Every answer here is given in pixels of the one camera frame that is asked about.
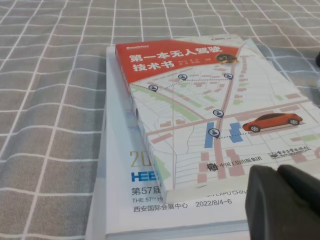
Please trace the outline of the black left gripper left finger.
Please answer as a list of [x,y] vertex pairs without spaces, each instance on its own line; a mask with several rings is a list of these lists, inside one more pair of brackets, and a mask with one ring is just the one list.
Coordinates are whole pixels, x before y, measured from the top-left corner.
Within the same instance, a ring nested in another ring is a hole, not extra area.
[[320,212],[314,212],[271,167],[251,167],[245,212],[252,240],[320,238]]

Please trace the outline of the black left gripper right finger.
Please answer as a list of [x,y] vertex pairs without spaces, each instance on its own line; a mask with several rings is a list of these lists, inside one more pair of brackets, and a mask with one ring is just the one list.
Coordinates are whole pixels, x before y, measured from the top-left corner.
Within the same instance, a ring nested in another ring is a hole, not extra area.
[[292,166],[281,165],[277,173],[290,188],[315,212],[320,212],[320,180]]

